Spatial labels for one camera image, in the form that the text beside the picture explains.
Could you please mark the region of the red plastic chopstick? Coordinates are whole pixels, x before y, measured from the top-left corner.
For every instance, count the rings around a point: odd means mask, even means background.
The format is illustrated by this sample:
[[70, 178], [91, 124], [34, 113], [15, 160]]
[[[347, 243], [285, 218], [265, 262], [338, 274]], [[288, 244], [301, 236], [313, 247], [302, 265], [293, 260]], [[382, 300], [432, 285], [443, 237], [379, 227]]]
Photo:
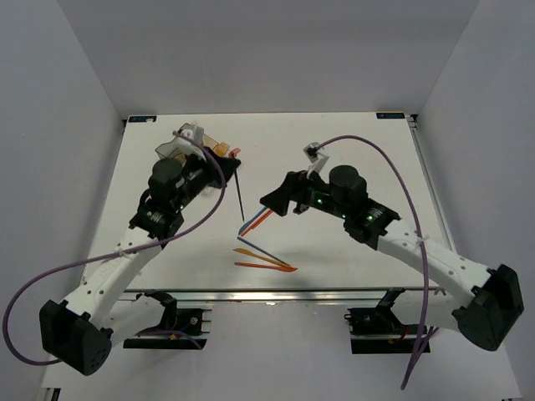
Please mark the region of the red plastic chopstick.
[[241, 233], [241, 236], [245, 236], [249, 231], [254, 230], [262, 222], [264, 222], [272, 213], [273, 211], [271, 209], [267, 209], [256, 220], [254, 220], [247, 228], [243, 230], [243, 232]]

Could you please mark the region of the red plastic fork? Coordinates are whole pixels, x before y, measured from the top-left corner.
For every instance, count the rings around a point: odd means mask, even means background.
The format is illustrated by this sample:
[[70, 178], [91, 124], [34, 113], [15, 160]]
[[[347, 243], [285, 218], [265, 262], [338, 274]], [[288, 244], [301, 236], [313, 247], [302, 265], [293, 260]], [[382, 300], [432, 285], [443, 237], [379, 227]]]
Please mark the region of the red plastic fork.
[[229, 153], [229, 156], [232, 158], [232, 159], [236, 159], [237, 158], [237, 155], [241, 152], [241, 149], [240, 148], [235, 148], [233, 149], [230, 153]]

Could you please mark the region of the orange plastic fork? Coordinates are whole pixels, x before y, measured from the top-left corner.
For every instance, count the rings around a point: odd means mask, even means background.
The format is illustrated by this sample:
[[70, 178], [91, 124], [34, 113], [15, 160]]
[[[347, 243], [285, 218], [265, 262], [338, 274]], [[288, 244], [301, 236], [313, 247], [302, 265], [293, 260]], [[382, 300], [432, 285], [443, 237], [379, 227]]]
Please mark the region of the orange plastic fork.
[[225, 142], [221, 142], [214, 148], [214, 151], [219, 156], [226, 156], [227, 152], [229, 151], [229, 148], [230, 148], [229, 144]]

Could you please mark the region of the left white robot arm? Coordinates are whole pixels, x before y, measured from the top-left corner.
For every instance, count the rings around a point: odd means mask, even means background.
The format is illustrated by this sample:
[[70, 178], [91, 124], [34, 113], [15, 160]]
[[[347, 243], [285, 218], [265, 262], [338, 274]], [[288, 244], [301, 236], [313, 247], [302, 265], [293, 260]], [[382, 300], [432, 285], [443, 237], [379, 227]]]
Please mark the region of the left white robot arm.
[[116, 247], [78, 288], [61, 302], [48, 301], [39, 311], [43, 349], [74, 370], [89, 376], [109, 356], [114, 345], [150, 324], [167, 333], [176, 325], [176, 300], [149, 291], [132, 303], [132, 314], [111, 315], [123, 291], [166, 246], [184, 222], [183, 209], [203, 190], [222, 190], [241, 162], [210, 152], [191, 154], [184, 162], [158, 160], [140, 198], [137, 212]]

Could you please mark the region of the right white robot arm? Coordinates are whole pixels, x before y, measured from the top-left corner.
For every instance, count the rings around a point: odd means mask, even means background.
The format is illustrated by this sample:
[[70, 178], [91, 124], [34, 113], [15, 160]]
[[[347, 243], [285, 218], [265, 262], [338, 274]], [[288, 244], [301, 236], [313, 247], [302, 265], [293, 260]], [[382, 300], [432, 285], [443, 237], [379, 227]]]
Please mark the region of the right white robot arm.
[[283, 183], [263, 196], [261, 205], [279, 216], [309, 208], [338, 217], [355, 241], [394, 257], [428, 277], [456, 301], [449, 314], [469, 342], [495, 351], [524, 311], [517, 273], [501, 264], [490, 268], [424, 240], [397, 212], [369, 198], [367, 182], [350, 165], [339, 165], [323, 181], [316, 172], [290, 171]]

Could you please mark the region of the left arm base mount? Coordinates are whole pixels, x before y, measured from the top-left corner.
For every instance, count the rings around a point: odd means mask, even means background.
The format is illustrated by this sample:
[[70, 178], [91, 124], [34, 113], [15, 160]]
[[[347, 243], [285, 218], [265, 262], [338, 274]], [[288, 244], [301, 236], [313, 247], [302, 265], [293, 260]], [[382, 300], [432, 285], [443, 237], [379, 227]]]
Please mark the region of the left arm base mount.
[[141, 298], [158, 302], [162, 310], [160, 320], [141, 334], [125, 339], [124, 349], [202, 350], [205, 347], [211, 331], [211, 309], [182, 305], [170, 293], [163, 291], [135, 295], [136, 301]]

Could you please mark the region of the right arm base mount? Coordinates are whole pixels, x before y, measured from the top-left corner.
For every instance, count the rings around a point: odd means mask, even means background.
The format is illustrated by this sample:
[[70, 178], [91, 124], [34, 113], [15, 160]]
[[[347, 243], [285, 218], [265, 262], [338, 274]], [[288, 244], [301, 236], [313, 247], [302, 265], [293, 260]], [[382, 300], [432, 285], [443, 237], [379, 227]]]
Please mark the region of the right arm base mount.
[[404, 324], [393, 313], [393, 306], [404, 288], [391, 288], [373, 307], [351, 307], [344, 314], [349, 324], [353, 355], [411, 354], [418, 324]]

